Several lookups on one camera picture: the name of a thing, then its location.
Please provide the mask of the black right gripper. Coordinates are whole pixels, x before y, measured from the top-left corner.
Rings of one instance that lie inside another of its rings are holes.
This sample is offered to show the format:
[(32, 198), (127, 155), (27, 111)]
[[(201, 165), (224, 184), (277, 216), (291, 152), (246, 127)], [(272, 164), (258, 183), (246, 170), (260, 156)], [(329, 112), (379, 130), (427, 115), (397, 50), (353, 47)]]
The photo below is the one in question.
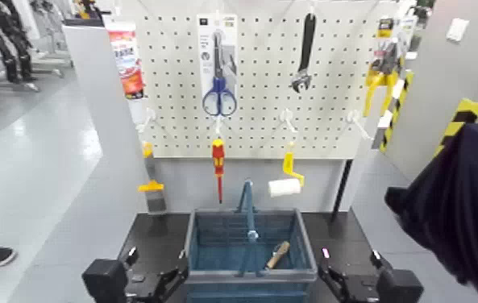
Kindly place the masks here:
[[(326, 284), (339, 302), (378, 303), (380, 296), (376, 291), (378, 276), (344, 276), (330, 266), (330, 252), (323, 247), (322, 258), (318, 263), (318, 277)], [(392, 268), (391, 263), (377, 250), (372, 250), (370, 261), (377, 271)]]

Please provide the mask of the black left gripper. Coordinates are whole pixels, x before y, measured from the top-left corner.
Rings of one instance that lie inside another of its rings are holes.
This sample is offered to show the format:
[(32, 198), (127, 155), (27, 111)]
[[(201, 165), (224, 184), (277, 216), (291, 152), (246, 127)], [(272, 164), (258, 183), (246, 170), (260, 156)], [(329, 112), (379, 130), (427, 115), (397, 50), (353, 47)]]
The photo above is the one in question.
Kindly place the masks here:
[[(124, 256), (126, 268), (137, 262), (137, 247), (132, 247)], [(157, 274), (134, 274), (126, 287), (128, 302), (166, 302), (188, 279), (189, 263), (185, 252), (179, 254), (175, 268)]]

